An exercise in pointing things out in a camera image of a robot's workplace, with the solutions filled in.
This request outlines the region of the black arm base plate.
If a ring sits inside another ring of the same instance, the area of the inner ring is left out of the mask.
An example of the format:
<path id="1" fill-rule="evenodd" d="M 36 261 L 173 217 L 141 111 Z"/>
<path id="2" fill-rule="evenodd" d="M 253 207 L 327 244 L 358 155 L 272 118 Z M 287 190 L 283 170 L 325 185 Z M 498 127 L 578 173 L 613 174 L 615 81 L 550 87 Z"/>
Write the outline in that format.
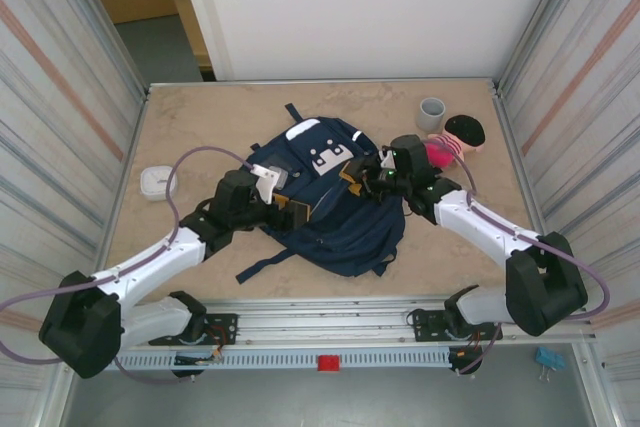
<path id="1" fill-rule="evenodd" d="M 491 322 L 469 324 L 455 308 L 414 309 L 407 316 L 417 342 L 489 341 L 503 338 L 502 329 Z"/>
<path id="2" fill-rule="evenodd" d="M 234 345 L 238 333 L 237 314 L 203 314 L 191 320 L 177 336 L 162 336 L 148 342 L 151 346 L 226 346 Z"/>

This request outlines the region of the aluminium mounting rail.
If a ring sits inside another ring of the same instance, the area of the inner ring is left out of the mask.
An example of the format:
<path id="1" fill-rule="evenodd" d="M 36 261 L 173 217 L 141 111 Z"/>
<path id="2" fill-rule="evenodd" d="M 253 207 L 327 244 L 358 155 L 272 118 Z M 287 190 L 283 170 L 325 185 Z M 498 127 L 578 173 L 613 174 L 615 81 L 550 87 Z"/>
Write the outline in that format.
<path id="1" fill-rule="evenodd" d="M 294 349 L 417 342 L 408 314 L 414 309 L 444 309 L 445 301 L 416 297 L 198 302 L 206 314 L 238 315 L 234 345 Z"/>

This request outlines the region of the navy blue student backpack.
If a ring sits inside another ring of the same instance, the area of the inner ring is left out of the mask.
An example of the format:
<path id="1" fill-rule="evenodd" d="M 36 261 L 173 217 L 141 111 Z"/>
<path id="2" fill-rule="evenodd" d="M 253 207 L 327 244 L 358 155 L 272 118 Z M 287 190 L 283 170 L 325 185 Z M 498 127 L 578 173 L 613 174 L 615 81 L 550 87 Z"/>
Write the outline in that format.
<path id="1" fill-rule="evenodd" d="M 347 161 L 379 148 L 340 118 L 304 118 L 293 104 L 285 108 L 294 125 L 264 145 L 252 145 L 247 161 L 278 173 L 273 194 L 309 205 L 310 220 L 289 232 L 264 226 L 263 232 L 284 250 L 245 269 L 236 280 L 242 284 L 293 256 L 343 277 L 383 275 L 404 236 L 403 200 L 388 197 L 377 203 L 357 197 L 339 176 Z"/>

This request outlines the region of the translucent corrugated enclosure panel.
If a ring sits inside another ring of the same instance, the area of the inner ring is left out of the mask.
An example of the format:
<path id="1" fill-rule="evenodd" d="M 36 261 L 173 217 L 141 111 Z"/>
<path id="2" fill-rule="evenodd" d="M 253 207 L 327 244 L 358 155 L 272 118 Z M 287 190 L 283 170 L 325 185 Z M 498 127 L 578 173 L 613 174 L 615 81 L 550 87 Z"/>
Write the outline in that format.
<path id="1" fill-rule="evenodd" d="M 537 216 L 609 287 L 605 368 L 640 379 L 640 0 L 543 0 L 499 91 Z"/>
<path id="2" fill-rule="evenodd" d="M 0 301 L 101 261 L 145 89 L 98 0 L 0 0 Z"/>

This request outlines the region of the plush doll with black hair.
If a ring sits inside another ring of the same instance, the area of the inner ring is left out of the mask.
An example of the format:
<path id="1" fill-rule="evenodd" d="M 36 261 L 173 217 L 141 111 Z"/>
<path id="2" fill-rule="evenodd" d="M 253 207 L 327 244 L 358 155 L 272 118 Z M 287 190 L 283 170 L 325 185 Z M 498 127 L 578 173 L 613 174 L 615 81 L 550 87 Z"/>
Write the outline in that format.
<path id="1" fill-rule="evenodd" d="M 466 154 L 479 152 L 485 145 L 486 135 L 479 120 L 468 115 L 450 117 L 438 134 L 429 134 L 425 144 L 427 158 L 433 167 L 447 169 Z"/>

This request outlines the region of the grey plastic cup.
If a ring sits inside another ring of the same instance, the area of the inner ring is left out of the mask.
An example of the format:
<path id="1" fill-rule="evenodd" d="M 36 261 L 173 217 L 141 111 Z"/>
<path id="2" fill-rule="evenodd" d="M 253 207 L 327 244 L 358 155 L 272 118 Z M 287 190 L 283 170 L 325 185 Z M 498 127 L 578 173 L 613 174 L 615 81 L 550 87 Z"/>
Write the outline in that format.
<path id="1" fill-rule="evenodd" d="M 446 112 L 444 102 L 436 97 L 423 99 L 416 114 L 416 125 L 425 132 L 438 132 Z"/>

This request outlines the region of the blue binder clip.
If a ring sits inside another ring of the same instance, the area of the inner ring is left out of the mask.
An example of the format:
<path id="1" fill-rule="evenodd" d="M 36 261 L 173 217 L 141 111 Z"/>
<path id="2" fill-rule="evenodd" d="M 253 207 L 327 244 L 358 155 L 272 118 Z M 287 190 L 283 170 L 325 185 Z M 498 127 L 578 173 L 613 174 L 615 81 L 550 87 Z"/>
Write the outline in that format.
<path id="1" fill-rule="evenodd" d="M 537 348 L 535 362 L 541 366 L 539 379 L 545 382 L 550 381 L 552 372 L 562 371 L 566 368 L 563 355 L 544 346 Z"/>

